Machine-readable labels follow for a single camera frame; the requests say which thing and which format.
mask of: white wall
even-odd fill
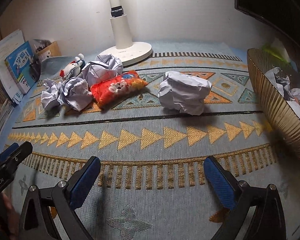
[[[234,9],[234,0],[121,0],[135,41],[224,41],[260,47],[272,28]],[[13,0],[0,18],[2,35],[58,41],[63,55],[114,46],[109,0]]]

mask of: lamp base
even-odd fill
[[[131,47],[117,49],[115,46],[106,49],[101,54],[112,54],[122,61],[123,66],[135,64],[149,57],[152,53],[152,46],[146,42],[134,42]]]

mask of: stuffed toy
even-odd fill
[[[80,74],[85,65],[86,63],[84,61],[84,55],[80,53],[78,57],[74,58],[74,61],[70,62],[64,69],[60,71],[60,77],[63,80],[69,80],[70,78],[76,77]]]

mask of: book cover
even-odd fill
[[[32,69],[33,58],[34,53],[27,41],[7,56],[5,60],[9,71],[24,94],[35,83],[35,73]]]

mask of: metal screw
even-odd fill
[[[29,188],[30,191],[35,191],[36,189],[37,189],[37,187],[36,187],[35,185],[32,185],[32,186]]]
[[[270,187],[271,190],[276,190],[277,189],[277,187],[275,186],[275,184],[270,184],[269,187]]]
[[[240,180],[240,181],[239,181],[239,185],[240,185],[241,187],[247,187],[248,183],[247,183],[245,180]]]
[[[62,180],[62,181],[59,181],[58,183],[58,187],[64,187],[65,185],[67,184],[66,181]]]

